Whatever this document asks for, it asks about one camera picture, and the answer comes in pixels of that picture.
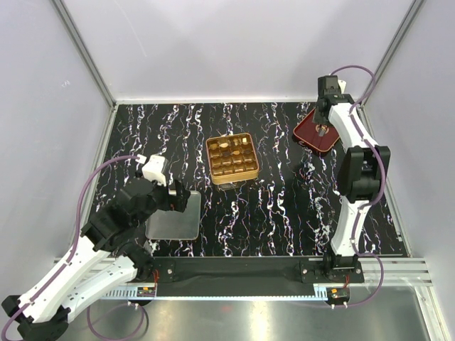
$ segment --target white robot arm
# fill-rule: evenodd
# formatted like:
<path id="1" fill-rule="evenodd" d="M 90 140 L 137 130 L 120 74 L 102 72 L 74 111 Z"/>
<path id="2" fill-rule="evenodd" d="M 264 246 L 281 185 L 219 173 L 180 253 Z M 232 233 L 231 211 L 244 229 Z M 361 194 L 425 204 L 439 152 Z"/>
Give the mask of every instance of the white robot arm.
<path id="1" fill-rule="evenodd" d="M 138 162 L 143 164 L 139 177 L 118 190 L 82 228 L 71 262 L 68 264 L 67 259 L 72 249 L 31 290 L 9 296 L 2 303 L 10 318 L 23 310 L 15 320 L 25 341 L 57 340 L 79 313 L 104 294 L 126 282 L 152 276 L 150 255 L 128 242 L 129 237 L 157 210 L 183 212 L 190 192 L 176 180 L 176 195 L 169 194 L 163 156 L 139 156 Z M 120 248 L 121 256 L 113 264 L 81 283 L 97 263 Z"/>
<path id="2" fill-rule="evenodd" d="M 380 192 L 381 182 L 385 180 L 382 177 L 387 173 L 390 160 L 389 148 L 379 146 L 366 131 L 353 108 L 352 97 L 344 94 L 345 85 L 334 75 L 320 77 L 313 117 L 313 123 L 321 125 L 321 134 L 328 126 L 336 128 L 346 152 L 337 175 L 342 196 L 341 213 L 322 266 L 324 276 L 336 281 L 344 281 L 351 274 L 353 279 L 356 273 L 361 273 L 357 250 L 363 223 L 370 209 L 369 203 Z M 381 166 L 385 169 L 384 175 L 381 175 Z"/>

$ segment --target red plate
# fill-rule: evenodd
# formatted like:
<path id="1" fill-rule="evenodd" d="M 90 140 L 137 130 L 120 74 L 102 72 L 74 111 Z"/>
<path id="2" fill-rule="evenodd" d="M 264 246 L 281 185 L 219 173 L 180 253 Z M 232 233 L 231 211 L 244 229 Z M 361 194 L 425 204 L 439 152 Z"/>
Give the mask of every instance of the red plate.
<path id="1" fill-rule="evenodd" d="M 332 149 L 340 136 L 334 126 L 330 126 L 324 136 L 319 136 L 319 127 L 313 123 L 313 115 L 314 109 L 294 128 L 294 135 L 314 151 L 326 153 Z"/>

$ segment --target metal plate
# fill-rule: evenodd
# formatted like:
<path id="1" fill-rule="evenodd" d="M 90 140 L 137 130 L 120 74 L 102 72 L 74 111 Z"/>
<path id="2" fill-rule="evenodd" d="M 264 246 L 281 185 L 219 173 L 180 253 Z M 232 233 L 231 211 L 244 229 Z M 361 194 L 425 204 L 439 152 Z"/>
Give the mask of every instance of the metal plate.
<path id="1" fill-rule="evenodd" d="M 156 211 L 147 221 L 146 236 L 156 240 L 193 240 L 199 235 L 200 193 L 192 190 L 183 213 Z"/>
<path id="2" fill-rule="evenodd" d="M 141 296 L 141 291 L 146 288 L 154 293 L 152 296 Z M 327 301 L 327 288 L 314 286 L 311 295 L 299 296 L 161 296 L 158 293 L 158 285 L 155 283 L 127 283 L 118 286 L 106 293 L 101 300 L 118 301 Z"/>
<path id="3" fill-rule="evenodd" d="M 351 295 L 355 302 L 370 292 L 352 288 Z M 96 321 L 118 304 L 96 302 L 92 305 L 92 319 Z M 369 304 L 348 309 L 331 310 L 325 303 L 317 302 L 264 301 L 152 301 L 145 309 L 149 329 L 144 333 L 143 326 L 134 340 L 430 340 L 414 290 L 403 287 L 383 288 Z M 124 307 L 99 321 L 95 329 L 113 339 L 126 337 L 139 319 L 138 311 Z M 82 313 L 59 341 L 98 339 L 88 329 L 86 315 Z"/>

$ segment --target aluminum frame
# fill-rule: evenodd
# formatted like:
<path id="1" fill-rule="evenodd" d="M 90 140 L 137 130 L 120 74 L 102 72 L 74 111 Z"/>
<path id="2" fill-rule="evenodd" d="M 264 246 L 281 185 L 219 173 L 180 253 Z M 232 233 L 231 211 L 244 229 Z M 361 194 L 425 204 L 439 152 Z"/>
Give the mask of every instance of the aluminum frame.
<path id="1" fill-rule="evenodd" d="M 93 79 L 97 86 L 102 93 L 106 103 L 112 109 L 109 115 L 109 118 L 106 123 L 105 130 L 103 132 L 100 144 L 97 149 L 97 154 L 95 156 L 95 162 L 93 168 L 97 167 L 99 164 L 102 163 L 105 152 L 107 149 L 107 144 L 110 138 L 110 134 L 112 131 L 112 127 L 114 124 L 115 116 L 117 114 L 118 104 L 141 104 L 143 101 L 140 99 L 132 100 L 132 101 L 117 101 L 109 91 L 108 86 L 102 79 L 102 75 L 100 71 L 97 69 L 93 59 L 90 56 L 88 49 L 86 48 L 80 34 L 77 30 L 71 15 L 64 4 L 64 0 L 50 0 L 52 4 L 55 6 L 55 10 L 58 12 L 59 17 L 62 19 L 66 29 L 70 37 L 72 38 L 73 42 L 75 43 L 75 47 L 79 51 L 81 58 L 84 60 L 87 69 L 89 70 L 90 74 L 93 76 Z M 396 53 L 398 47 L 400 46 L 401 42 L 405 38 L 406 33 L 410 29 L 412 22 L 417 17 L 422 5 L 425 3 L 426 0 L 414 0 L 409 7 L 408 12 L 406 13 L 405 17 L 403 18 L 399 28 L 397 29 L 396 34 L 394 35 L 393 39 L 391 40 L 389 47 L 387 48 L 385 54 L 380 61 L 378 68 L 375 71 L 375 76 L 377 81 L 380 80 L 383 73 L 387 69 L 391 59 L 393 58 L 394 54 Z M 371 83 L 368 85 L 365 91 L 371 87 Z M 255 98 L 255 99 L 244 99 L 243 102 L 258 102 L 264 100 L 263 98 Z M 283 102 L 305 102 L 304 99 L 282 99 Z M 159 104 L 175 102 L 175 100 L 167 100 L 167 101 L 160 101 Z M 207 99 L 200 100 L 197 102 L 207 102 Z M 225 101 L 217 101 L 215 99 L 211 99 L 210 102 L 225 102 Z M 373 130 L 371 124 L 368 120 L 368 117 L 365 115 L 365 108 L 363 107 L 359 110 L 359 115 L 363 120 L 365 126 L 367 127 L 368 131 L 374 137 Z M 82 222 L 86 222 L 91 203 L 93 197 L 95 195 L 95 189 L 97 186 L 97 179 L 96 177 L 92 182 L 92 185 L 89 187 L 88 193 L 83 203 L 83 211 L 82 211 Z M 397 233 L 399 237 L 402 238 L 402 241 L 405 244 L 405 248 L 407 250 L 408 256 L 412 256 L 412 248 L 410 246 L 407 234 L 405 232 L 405 226 L 403 225 L 402 218 L 400 216 L 400 212 L 397 209 L 395 198 L 393 195 L 392 188 L 390 184 L 387 183 L 385 196 L 387 199 L 387 203 L 390 207 L 390 211 L 392 213 L 392 217 L 395 222 L 395 227 L 397 228 Z M 109 266 L 114 259 L 105 259 L 104 261 L 100 262 L 96 268 L 94 268 L 91 274 L 97 273 L 103 267 Z M 427 266 L 424 262 L 424 259 L 418 258 L 382 258 L 382 261 L 385 263 L 385 286 L 412 286 L 414 287 L 422 314 L 424 316 L 424 321 L 429 331 L 430 337 L 432 341 L 436 340 L 443 340 L 443 341 L 450 341 L 451 337 L 449 335 L 449 331 L 447 329 L 446 323 L 444 321 L 444 317 L 441 313 L 441 308 L 437 302 L 434 288 L 432 287 L 432 282 L 429 277 L 429 273 L 427 270 Z M 369 286 L 374 285 L 378 282 L 378 271 L 379 266 L 374 259 L 363 259 L 362 260 L 364 275 L 365 275 L 365 283 L 359 284 L 359 286 Z"/>

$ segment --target black marble surface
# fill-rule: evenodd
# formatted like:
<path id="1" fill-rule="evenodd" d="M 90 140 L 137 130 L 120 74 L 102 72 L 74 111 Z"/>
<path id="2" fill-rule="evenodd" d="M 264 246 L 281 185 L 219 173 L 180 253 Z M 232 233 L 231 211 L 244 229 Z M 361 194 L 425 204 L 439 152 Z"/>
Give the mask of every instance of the black marble surface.
<path id="1" fill-rule="evenodd" d="M 194 241 L 149 241 L 154 256 L 320 255 L 336 228 L 341 201 L 336 174 L 340 141 L 318 156 L 292 139 L 312 103 L 120 105 L 105 160 L 127 154 L 161 154 L 169 178 L 202 194 L 200 234 Z M 205 140 L 248 132 L 259 159 L 256 180 L 220 190 L 210 180 Z M 134 176 L 134 161 L 106 168 L 92 211 Z M 373 207 L 361 251 L 405 254 L 385 199 Z"/>

